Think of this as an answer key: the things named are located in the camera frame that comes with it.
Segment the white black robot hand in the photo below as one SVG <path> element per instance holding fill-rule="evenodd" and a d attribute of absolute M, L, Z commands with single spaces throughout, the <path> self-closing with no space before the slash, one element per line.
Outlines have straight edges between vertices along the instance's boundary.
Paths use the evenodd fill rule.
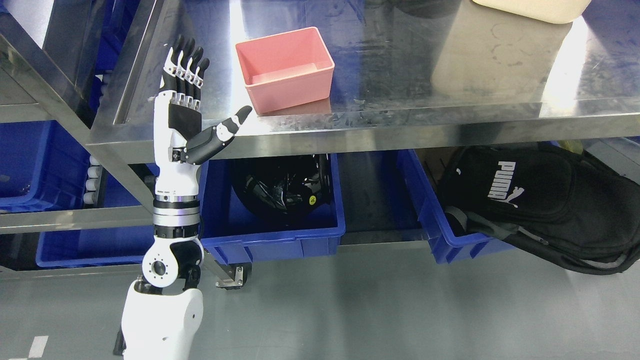
<path fill-rule="evenodd" d="M 245 105 L 233 116 L 201 131 L 199 110 L 210 59 L 202 59 L 204 49 L 198 47 L 194 51 L 194 47 L 193 38 L 185 43 L 185 37 L 178 35 L 167 53 L 159 93 L 154 99 L 153 150 L 159 168 L 156 200 L 198 196 L 199 166 L 233 141 L 253 111 L 253 107 Z M 182 151 L 176 161 L 175 151 Z"/>

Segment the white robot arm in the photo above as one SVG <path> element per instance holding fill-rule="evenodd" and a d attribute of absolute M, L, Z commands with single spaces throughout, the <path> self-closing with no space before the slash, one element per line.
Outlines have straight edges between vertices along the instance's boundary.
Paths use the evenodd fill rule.
<path fill-rule="evenodd" d="M 253 112 L 244 105 L 202 128 L 202 88 L 210 59 L 193 38 L 167 48 L 153 99 L 153 150 L 158 166 L 153 244 L 142 274 L 126 292 L 114 353 L 125 360 L 187 360 L 204 315 L 198 288 L 205 260 L 201 242 L 199 172 L 222 152 Z"/>

